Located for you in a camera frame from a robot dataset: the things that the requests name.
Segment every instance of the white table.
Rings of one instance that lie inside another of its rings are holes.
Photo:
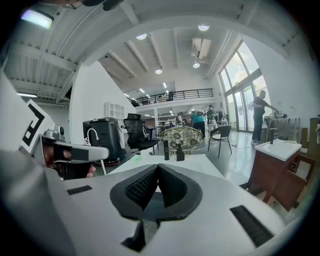
[[[145,165],[154,165],[154,164],[168,164],[172,166],[178,166],[187,168],[199,173],[215,176],[218,178],[225,179],[218,169],[214,166],[212,162],[206,157],[205,154],[194,154],[194,155],[184,155],[184,161],[177,161],[175,155],[170,155],[169,160],[165,160],[164,155],[149,155],[142,157],[134,161],[132,158],[125,162],[123,165],[119,166],[117,169],[108,173],[116,174],[124,171],[131,170],[133,168],[145,166]]]
[[[275,139],[273,144],[266,142],[254,146],[254,149],[285,162],[301,147],[302,145],[298,143],[287,143],[285,140]]]

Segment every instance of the mesh office chair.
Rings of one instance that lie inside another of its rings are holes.
[[[143,121],[138,114],[129,113],[127,119],[123,120],[125,128],[128,132],[128,145],[130,149],[146,150],[153,148],[153,154],[155,153],[154,146],[158,143],[157,140],[150,140],[145,138]]]

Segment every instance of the metal railing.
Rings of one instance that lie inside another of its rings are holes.
[[[171,102],[178,100],[196,99],[213,97],[213,89],[195,89],[195,90],[180,90],[170,91],[169,93],[161,93],[151,95],[149,97],[137,98],[136,100],[129,99],[134,107],[145,106],[155,103]]]

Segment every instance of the wooden furniture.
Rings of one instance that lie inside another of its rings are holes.
[[[252,184],[260,186],[266,191],[263,199],[265,203],[273,196],[289,211],[307,184],[313,169],[310,168],[307,179],[295,173],[302,161],[301,144],[276,139],[272,145],[267,142],[254,148],[255,158],[247,188],[250,190]]]

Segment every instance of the desk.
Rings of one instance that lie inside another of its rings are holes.
[[[145,165],[154,165],[154,164],[168,164],[172,166],[178,166],[187,168],[199,173],[215,176],[218,178],[225,179],[218,169],[214,166],[212,162],[206,157],[205,154],[194,154],[194,155],[184,155],[184,161],[177,161],[175,155],[170,155],[169,160],[165,160],[164,155],[149,155],[146,158],[141,157],[138,161],[133,161],[130,159],[125,162],[123,165],[119,166],[117,169],[114,169],[110,174],[116,174],[124,171],[131,170],[133,168],[145,166]]]

